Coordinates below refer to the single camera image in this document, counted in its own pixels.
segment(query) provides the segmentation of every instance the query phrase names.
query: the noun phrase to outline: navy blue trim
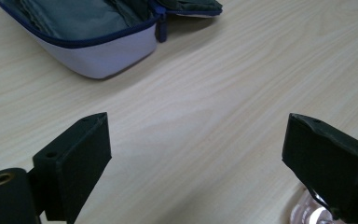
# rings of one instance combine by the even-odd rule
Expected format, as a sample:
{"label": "navy blue trim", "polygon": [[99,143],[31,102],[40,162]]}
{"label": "navy blue trim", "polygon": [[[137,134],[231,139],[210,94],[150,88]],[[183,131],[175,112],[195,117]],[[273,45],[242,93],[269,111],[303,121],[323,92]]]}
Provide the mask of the navy blue trim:
{"label": "navy blue trim", "polygon": [[8,14],[10,15],[15,21],[17,21],[21,26],[23,26],[26,30],[31,32],[33,35],[39,37],[40,39],[48,42],[49,44],[59,46],[66,49],[80,49],[85,47],[91,47],[95,45],[104,44],[110,41],[113,41],[115,39],[119,39],[126,35],[133,35],[135,33],[141,32],[143,30],[146,30],[150,27],[152,27],[156,22],[159,20],[159,17],[153,17],[152,19],[145,21],[143,23],[140,23],[138,25],[135,25],[133,27],[130,27],[125,30],[121,30],[115,33],[112,33],[110,35],[104,35],[97,38],[91,38],[91,39],[84,39],[84,40],[65,40],[65,39],[59,39],[55,38],[50,35],[46,35],[39,30],[35,29],[33,25],[31,25],[29,22],[23,20],[19,15],[17,15],[15,12],[10,10],[5,4],[0,2],[0,7]]}

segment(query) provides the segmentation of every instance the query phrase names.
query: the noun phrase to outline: zipper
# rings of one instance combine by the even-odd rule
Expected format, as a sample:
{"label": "zipper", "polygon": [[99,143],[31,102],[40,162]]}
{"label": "zipper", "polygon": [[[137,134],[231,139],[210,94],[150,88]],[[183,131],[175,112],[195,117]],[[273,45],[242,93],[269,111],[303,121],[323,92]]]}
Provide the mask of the zipper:
{"label": "zipper", "polygon": [[169,10],[162,6],[156,0],[149,0],[149,6],[154,10],[158,17],[158,42],[163,43],[167,40],[167,14],[182,15],[182,16],[195,16],[195,17],[214,17],[222,13],[222,10],[218,11],[181,11],[181,10]]}
{"label": "zipper", "polygon": [[167,8],[160,5],[155,0],[149,1],[149,6],[154,10],[158,18],[158,42],[163,43],[167,40]]}
{"label": "zipper", "polygon": [[7,7],[4,3],[0,2],[0,7],[33,35],[48,42],[49,44],[66,49],[80,49],[85,47],[91,47],[95,45],[104,44],[106,42],[113,41],[115,39],[119,39],[126,35],[133,35],[135,33],[141,32],[143,30],[146,30],[147,28],[152,27],[159,20],[159,17],[153,17],[147,21],[144,21],[140,24],[129,27],[127,29],[120,30],[112,34],[104,35],[96,38],[84,39],[84,40],[64,40],[64,39],[55,38],[50,35],[46,35],[40,32],[39,30],[35,29],[33,25],[31,25],[27,20],[23,19],[21,16],[19,16],[17,13],[15,13],[13,10]]}

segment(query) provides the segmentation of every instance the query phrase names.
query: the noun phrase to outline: gray fabric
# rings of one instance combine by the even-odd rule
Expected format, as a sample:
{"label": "gray fabric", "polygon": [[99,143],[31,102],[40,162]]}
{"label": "gray fabric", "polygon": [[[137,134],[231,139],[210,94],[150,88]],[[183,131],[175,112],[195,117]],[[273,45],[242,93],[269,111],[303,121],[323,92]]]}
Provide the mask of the gray fabric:
{"label": "gray fabric", "polygon": [[35,28],[65,40],[100,37],[139,24],[150,16],[144,4],[145,0],[17,0]]}
{"label": "gray fabric", "polygon": [[178,11],[220,11],[222,5],[215,0],[158,0],[163,6]]}

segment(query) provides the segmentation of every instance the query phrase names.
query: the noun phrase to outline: wood grain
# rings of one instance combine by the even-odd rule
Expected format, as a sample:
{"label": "wood grain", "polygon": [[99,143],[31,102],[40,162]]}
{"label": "wood grain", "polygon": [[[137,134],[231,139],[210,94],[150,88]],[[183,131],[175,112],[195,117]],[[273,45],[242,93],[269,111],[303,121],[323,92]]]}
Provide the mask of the wood grain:
{"label": "wood grain", "polygon": [[106,111],[113,159],[76,223],[288,223],[302,187],[281,161],[289,113],[358,139],[358,1],[221,0],[170,17],[119,76],[62,66],[0,8],[0,169]]}

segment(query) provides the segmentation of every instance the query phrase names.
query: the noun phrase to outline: light wood grain surface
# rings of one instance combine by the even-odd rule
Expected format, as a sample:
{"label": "light wood grain surface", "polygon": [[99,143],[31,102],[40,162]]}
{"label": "light wood grain surface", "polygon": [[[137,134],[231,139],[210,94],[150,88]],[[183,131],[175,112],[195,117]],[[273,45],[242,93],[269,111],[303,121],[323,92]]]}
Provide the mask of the light wood grain surface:
{"label": "light wood grain surface", "polygon": [[289,113],[358,139],[358,0],[221,0],[170,17],[168,41],[119,76],[82,77],[0,8],[0,169],[106,111],[113,159],[76,223],[288,223]]}

